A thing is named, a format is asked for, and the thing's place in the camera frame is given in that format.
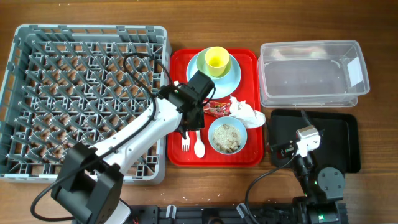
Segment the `white plastic fork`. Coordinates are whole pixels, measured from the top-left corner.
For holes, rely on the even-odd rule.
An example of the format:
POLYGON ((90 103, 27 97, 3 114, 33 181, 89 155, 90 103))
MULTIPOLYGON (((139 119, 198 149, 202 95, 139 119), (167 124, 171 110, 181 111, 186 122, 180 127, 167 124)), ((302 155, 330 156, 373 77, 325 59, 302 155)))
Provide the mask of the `white plastic fork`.
POLYGON ((185 138, 182 138, 182 151, 188 152, 190 150, 190 136, 188 131, 185 133, 185 138))

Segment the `white plastic spoon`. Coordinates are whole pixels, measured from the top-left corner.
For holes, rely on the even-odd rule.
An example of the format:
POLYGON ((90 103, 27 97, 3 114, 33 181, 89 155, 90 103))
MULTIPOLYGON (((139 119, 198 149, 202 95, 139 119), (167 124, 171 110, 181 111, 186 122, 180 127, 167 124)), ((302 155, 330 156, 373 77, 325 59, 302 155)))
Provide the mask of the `white plastic spoon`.
POLYGON ((200 130, 195 131, 196 134, 196 142, 194 145, 194 152, 198 158, 203 158, 205 155, 205 145, 201 140, 200 130))

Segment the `light blue bowl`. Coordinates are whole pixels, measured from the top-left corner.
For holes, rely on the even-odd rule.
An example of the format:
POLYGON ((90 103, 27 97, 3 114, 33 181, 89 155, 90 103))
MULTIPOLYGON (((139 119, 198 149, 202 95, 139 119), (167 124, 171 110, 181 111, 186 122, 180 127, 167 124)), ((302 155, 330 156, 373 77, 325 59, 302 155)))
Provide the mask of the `light blue bowl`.
POLYGON ((233 117, 230 117, 230 116, 225 116, 225 117, 221 117, 221 118, 218 118, 218 119, 214 120, 214 121, 212 122, 212 124, 210 125, 209 130, 208 130, 208 140, 209 140, 209 142, 210 142, 211 147, 212 147, 215 151, 217 151, 217 152, 219 152, 219 153, 221 153, 221 154, 224 154, 224 155, 232 155, 232 154, 236 154, 236 153, 238 153, 239 151, 241 151, 241 150, 243 149, 243 147, 245 146, 245 144, 246 144, 246 142, 247 142, 247 139, 248 139, 247 131, 246 131, 246 128, 244 127, 243 123, 240 122, 238 119, 233 118, 233 117), (235 151, 235 152, 233 152, 233 153, 230 153, 230 154, 217 151, 217 150, 215 149, 215 145, 213 144, 212 135, 213 135, 213 133, 214 133, 214 130, 215 130, 218 126, 220 126, 220 125, 222 125, 222 124, 230 124, 230 125, 233 125, 233 126, 235 126, 235 127, 239 130, 239 132, 241 133, 241 145, 240 145, 240 148, 239 148, 237 151, 235 151))

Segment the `white napkin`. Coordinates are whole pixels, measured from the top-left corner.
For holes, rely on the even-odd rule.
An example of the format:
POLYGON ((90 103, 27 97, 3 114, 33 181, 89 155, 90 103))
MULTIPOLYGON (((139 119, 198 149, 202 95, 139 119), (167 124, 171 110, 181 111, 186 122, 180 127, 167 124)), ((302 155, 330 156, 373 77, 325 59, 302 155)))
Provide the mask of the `white napkin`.
POLYGON ((236 97, 230 96, 229 116, 238 119, 246 129, 254 129, 266 123, 265 114, 254 110, 245 101, 238 101, 236 97))

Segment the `rice and food scraps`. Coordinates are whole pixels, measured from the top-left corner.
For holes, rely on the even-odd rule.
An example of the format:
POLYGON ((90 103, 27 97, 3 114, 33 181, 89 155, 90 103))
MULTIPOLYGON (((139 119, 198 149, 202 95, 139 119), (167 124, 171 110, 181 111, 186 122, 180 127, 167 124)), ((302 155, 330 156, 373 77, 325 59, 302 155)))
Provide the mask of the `rice and food scraps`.
POLYGON ((230 154, 240 148, 241 133, 233 125, 222 124, 214 130, 212 140, 217 151, 230 154))

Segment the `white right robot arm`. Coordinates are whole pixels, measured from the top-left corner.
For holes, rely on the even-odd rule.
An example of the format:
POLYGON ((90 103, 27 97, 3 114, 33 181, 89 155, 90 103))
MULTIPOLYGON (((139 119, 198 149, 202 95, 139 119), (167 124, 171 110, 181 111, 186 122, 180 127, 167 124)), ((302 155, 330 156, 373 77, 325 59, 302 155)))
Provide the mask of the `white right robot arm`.
POLYGON ((270 147, 271 159, 277 167, 290 167, 304 192, 289 205, 281 205, 287 215, 282 223, 348 223, 343 199, 345 175, 336 167, 318 164, 314 152, 299 154, 298 141, 270 147))

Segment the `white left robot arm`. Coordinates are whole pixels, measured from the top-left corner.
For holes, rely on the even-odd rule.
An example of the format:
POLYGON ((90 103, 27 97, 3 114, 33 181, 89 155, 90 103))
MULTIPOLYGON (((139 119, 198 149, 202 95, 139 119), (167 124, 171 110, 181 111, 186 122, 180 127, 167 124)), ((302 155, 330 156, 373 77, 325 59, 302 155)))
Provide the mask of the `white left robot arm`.
POLYGON ((68 152, 52 198, 79 223, 125 223, 130 207, 121 200, 123 178, 143 153, 172 132, 204 127, 204 101, 213 82, 163 86, 153 105, 114 136, 68 152))

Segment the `grey dishwasher rack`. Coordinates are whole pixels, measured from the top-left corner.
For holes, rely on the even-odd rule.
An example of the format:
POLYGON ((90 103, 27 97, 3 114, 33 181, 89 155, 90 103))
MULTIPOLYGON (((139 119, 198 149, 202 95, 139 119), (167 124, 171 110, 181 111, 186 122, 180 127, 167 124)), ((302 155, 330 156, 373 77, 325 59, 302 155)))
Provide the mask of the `grey dishwasher rack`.
POLYGON ((1 180, 51 183, 68 150, 110 138, 167 84, 161 26, 24 24, 1 85, 1 180))

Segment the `red snack wrapper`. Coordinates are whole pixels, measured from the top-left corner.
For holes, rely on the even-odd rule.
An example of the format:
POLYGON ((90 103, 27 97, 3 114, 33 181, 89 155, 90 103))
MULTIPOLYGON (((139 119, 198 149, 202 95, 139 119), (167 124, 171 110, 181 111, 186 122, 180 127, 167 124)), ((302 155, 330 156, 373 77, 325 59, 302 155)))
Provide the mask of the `red snack wrapper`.
POLYGON ((229 116, 230 106, 231 106, 230 103, 221 103, 221 102, 217 102, 217 101, 210 101, 203 107, 203 110, 208 115, 214 116, 216 118, 220 118, 220 117, 224 117, 224 116, 229 116))

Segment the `green bowl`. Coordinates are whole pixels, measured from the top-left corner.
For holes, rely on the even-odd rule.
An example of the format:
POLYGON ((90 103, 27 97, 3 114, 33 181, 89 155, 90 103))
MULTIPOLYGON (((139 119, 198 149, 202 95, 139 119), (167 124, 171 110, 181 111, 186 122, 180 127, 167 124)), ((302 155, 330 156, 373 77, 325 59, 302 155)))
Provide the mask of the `green bowl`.
POLYGON ((202 50, 197 57, 197 69, 199 71, 201 71, 202 73, 204 73, 205 75, 209 76, 211 79, 220 79, 223 78, 224 76, 226 76, 228 74, 228 72, 231 70, 232 67, 232 59, 229 60, 228 64, 226 65, 226 68, 224 70, 224 72, 218 76, 218 77, 214 77, 210 74, 208 67, 206 65, 206 61, 205 61, 205 54, 206 52, 209 50, 210 48, 206 48, 204 50, 202 50))

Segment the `light blue plate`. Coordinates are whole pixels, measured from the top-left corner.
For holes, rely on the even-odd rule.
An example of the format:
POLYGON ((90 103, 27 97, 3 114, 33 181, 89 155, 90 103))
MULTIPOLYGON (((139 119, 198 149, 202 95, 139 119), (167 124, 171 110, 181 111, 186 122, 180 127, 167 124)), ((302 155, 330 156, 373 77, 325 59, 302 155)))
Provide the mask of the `light blue plate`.
MULTIPOLYGON (((187 80, 189 81, 190 77, 198 71, 197 69, 197 53, 188 63, 187 69, 186 69, 186 77, 187 80)), ((230 54, 230 58, 232 59, 232 67, 231 70, 228 72, 226 76, 220 79, 212 79, 212 81, 215 84, 215 92, 212 95, 213 99, 220 99, 224 98, 230 94, 232 94, 235 89, 239 86, 239 83, 241 81, 241 68, 238 63, 238 61, 230 54)))

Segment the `yellow plastic cup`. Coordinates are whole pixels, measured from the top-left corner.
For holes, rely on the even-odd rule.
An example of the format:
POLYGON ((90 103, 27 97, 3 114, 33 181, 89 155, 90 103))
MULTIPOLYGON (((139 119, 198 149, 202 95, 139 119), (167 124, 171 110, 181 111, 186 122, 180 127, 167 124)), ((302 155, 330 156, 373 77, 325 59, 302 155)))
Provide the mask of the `yellow plastic cup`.
POLYGON ((205 63, 212 77, 220 77, 230 61, 229 52, 223 47, 210 47, 205 53, 205 63))

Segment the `red plastic tray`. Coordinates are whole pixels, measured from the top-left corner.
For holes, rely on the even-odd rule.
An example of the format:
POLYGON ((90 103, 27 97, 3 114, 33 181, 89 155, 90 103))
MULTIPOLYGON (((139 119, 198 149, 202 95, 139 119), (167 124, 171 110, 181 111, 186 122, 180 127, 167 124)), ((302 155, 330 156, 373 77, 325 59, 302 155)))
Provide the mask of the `red plastic tray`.
MULTIPOLYGON (((171 58, 170 74, 174 81, 187 82, 187 67, 189 61, 201 50, 180 49, 171 58)), ((237 60, 241 68, 241 81, 237 89, 231 94, 238 101, 245 101, 254 110, 261 110, 259 81, 257 74, 257 57, 249 49, 228 49, 228 52, 237 60)), ((246 167, 260 163, 264 155, 264 141, 262 128, 247 130, 247 141, 245 146, 237 153, 224 155, 214 150, 208 140, 208 130, 216 120, 214 116, 205 115, 205 127, 201 130, 201 140, 206 149, 205 155, 199 158, 193 151, 196 142, 196 134, 189 132, 190 150, 182 150, 182 136, 179 133, 167 135, 167 155, 170 161, 178 166, 233 166, 246 167)))

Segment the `black tray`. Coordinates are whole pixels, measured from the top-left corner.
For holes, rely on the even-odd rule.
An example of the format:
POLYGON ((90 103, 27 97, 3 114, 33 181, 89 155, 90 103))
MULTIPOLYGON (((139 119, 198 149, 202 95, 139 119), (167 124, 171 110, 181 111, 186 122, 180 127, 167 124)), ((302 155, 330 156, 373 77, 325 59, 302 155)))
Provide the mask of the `black tray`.
MULTIPOLYGON (((351 114, 306 112, 311 123, 323 131, 320 147, 313 152, 320 166, 334 166, 342 173, 361 170, 358 123, 351 114)), ((307 123, 298 110, 276 109, 271 113, 268 127, 269 144, 282 144, 296 139, 296 131, 307 123)))

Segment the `clear plastic bin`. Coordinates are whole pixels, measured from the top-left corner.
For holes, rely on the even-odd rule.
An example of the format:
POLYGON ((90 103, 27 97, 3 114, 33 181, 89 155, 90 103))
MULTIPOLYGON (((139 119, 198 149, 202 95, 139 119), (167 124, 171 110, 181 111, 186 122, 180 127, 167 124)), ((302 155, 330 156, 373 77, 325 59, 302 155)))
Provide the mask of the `clear plastic bin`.
POLYGON ((265 43, 257 65, 261 104, 268 108, 353 107, 370 91, 355 40, 265 43))

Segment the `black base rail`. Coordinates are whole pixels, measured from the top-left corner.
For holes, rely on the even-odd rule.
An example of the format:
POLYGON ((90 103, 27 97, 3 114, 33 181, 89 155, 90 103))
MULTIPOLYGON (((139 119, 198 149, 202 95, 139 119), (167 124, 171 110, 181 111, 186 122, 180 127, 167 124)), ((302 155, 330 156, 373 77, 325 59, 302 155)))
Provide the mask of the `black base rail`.
MULTIPOLYGON (((132 206, 131 212, 125 223, 208 223, 210 218, 223 223, 252 223, 243 204, 235 207, 132 206)), ((349 223, 344 203, 338 203, 335 208, 319 209, 311 206, 297 209, 289 203, 268 203, 252 208, 251 213, 259 223, 349 223)))

